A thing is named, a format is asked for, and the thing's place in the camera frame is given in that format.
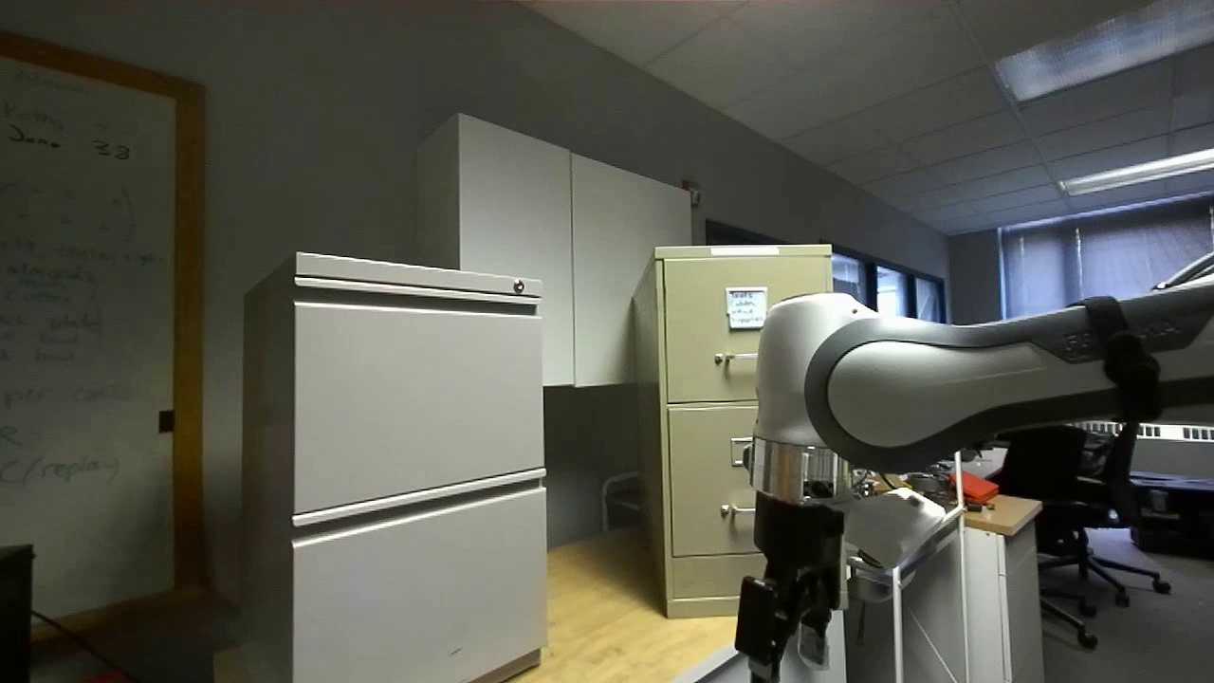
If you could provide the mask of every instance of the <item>cabinet drawer handle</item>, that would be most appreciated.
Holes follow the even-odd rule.
[[[732,350],[723,350],[723,353],[714,358],[714,365],[716,365],[723,377],[737,372],[737,369],[732,369],[737,359],[747,359],[750,372],[760,369],[760,353],[732,353]]]
[[[723,521],[723,523],[737,523],[737,516],[754,516],[754,507],[722,506],[722,521]]]

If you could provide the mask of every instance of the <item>white overhead cabinet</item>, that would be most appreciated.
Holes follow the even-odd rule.
[[[408,255],[537,277],[545,387],[632,379],[630,298],[664,244],[692,244],[680,184],[467,112],[422,145]]]

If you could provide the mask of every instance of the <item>filing cabinet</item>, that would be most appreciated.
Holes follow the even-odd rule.
[[[754,427],[760,331],[769,307],[830,293],[830,245],[658,245],[636,293],[646,506],[659,599],[732,616],[754,550],[744,450]]]

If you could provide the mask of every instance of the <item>fluorescent light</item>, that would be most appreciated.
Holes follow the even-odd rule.
[[[1104,192],[1104,188],[1119,188],[1119,184],[1141,184],[1141,183],[1160,183],[1160,178],[1197,174],[1197,172],[1214,172],[1214,147],[1187,153],[1187,154],[1166,154],[1166,158],[1133,163],[1133,166],[1117,166],[1117,172],[1099,172],[1099,174],[1062,178],[1057,184],[1062,184],[1062,192]]]
[[[1152,0],[1139,10],[1041,43],[994,63],[1018,104],[1214,43],[1211,0]]]

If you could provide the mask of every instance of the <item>wall cabinet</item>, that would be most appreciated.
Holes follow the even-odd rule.
[[[680,184],[467,112],[422,145],[408,258],[537,277],[545,387],[632,379],[630,298],[664,244],[692,244]]]
[[[730,616],[740,579],[762,574],[744,467],[760,327],[774,305],[808,293],[830,293],[830,245],[664,245],[652,258],[636,296],[642,424],[649,544],[669,616]]]

